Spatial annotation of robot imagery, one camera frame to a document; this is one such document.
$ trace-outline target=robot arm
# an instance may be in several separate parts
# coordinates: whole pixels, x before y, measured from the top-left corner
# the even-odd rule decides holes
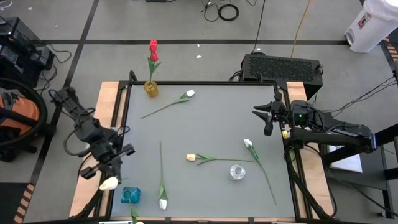
[[[65,87],[60,91],[50,90],[50,96],[57,106],[62,106],[75,121],[72,133],[82,142],[88,143],[88,149],[77,154],[71,153],[64,141],[64,148],[72,156],[84,157],[92,153],[98,161],[94,167],[87,167],[80,171],[80,175],[85,179],[95,176],[96,171],[100,170],[109,177],[117,177],[121,182],[121,156],[131,155],[135,152],[133,146],[128,144],[121,150],[122,138],[113,129],[104,128],[100,121],[92,117],[93,108],[84,109],[80,104],[76,91],[73,88]]]
[[[264,128],[266,136],[272,134],[273,122],[284,121],[291,127],[290,134],[285,133],[284,137],[289,140],[291,146],[299,149],[308,142],[346,146],[357,153],[371,153],[377,149],[374,134],[368,127],[334,119],[331,113],[319,111],[303,100],[294,100],[291,103],[291,110],[287,111],[281,99],[282,95],[276,93],[275,101],[254,107],[270,113],[253,111],[266,123]]]

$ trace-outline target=concrete floor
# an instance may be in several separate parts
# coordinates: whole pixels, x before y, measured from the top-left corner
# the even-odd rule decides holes
[[[44,40],[183,40],[233,39],[254,40],[262,1],[251,7],[246,1],[232,0],[239,7],[239,17],[233,22],[207,22],[199,0],[176,0],[167,4],[146,3],[145,0],[15,0],[1,11],[3,17],[19,16]],[[90,9],[97,6],[88,33],[83,29]],[[260,40],[293,40],[307,0],[268,0]],[[298,40],[344,40],[343,34],[361,10],[359,0],[312,0]],[[208,11],[212,18],[214,11]],[[51,88],[59,89],[67,75],[73,75],[71,86],[76,88],[85,107],[95,106],[102,81],[126,80],[134,70],[139,80],[147,79],[147,45],[54,45],[58,50],[75,51],[73,60],[55,65],[58,76]],[[258,45],[267,55],[289,57],[291,45]],[[169,44],[160,45],[162,67],[156,80],[227,80],[239,69],[244,54],[253,45],[247,44]],[[60,58],[67,55],[58,54]],[[317,108],[339,108],[346,102],[374,88],[391,77],[391,69],[380,48],[368,54],[356,54],[345,45],[298,45],[294,57],[319,60],[325,69],[324,86],[318,92]],[[357,103],[341,113],[338,119],[364,123],[374,132],[398,123],[396,109],[398,89],[392,86],[372,98]],[[50,115],[54,107],[48,102]],[[76,186],[76,173],[81,160],[66,155],[62,141],[72,130],[72,122],[64,115],[58,121],[45,158],[25,222],[64,219],[68,217]],[[36,145],[41,146],[43,139]],[[80,151],[84,144],[72,137],[69,148]],[[392,145],[386,147],[394,150]],[[39,154],[22,154],[15,162],[0,163],[0,182],[29,182]],[[396,167],[395,156],[387,153],[387,165]],[[380,212],[353,189],[330,182],[338,205],[337,217],[344,221],[366,223],[398,223],[375,216]],[[391,182],[394,206],[398,210],[398,183]],[[380,190],[363,189],[382,203]]]

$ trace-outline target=white tulip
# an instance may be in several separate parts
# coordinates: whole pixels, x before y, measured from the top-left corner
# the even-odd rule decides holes
[[[192,97],[195,94],[195,91],[189,90],[189,91],[186,92],[186,94],[187,94],[188,97]]]
[[[253,146],[253,143],[249,140],[249,139],[245,139],[244,141],[244,145],[249,148],[249,146]]]
[[[100,186],[100,190],[114,190],[118,186],[119,181],[116,177],[110,177],[106,179]]]
[[[159,200],[159,207],[160,207],[160,209],[162,209],[162,210],[166,210],[167,201],[164,200],[164,199],[160,199],[160,200]]]
[[[187,154],[187,160],[194,162],[197,159],[197,155],[195,154]]]

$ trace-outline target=yellow cable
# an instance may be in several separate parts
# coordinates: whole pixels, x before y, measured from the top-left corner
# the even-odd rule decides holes
[[[308,10],[308,7],[310,6],[310,3],[311,3],[311,0],[308,0],[307,6],[306,6],[305,11],[304,11],[304,15],[303,15],[303,17],[301,18],[300,24],[298,25],[297,32],[296,32],[296,36],[294,37],[292,54],[290,54],[290,57],[293,57],[294,47],[296,46],[296,41],[297,41],[297,36],[299,35],[299,30],[300,30],[301,24],[302,24],[303,21],[304,21],[305,15],[307,15],[307,10]]]

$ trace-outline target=blue plastic block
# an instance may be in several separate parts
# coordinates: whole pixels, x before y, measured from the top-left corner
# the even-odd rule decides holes
[[[141,191],[138,187],[124,187],[122,192],[122,203],[138,203]]]

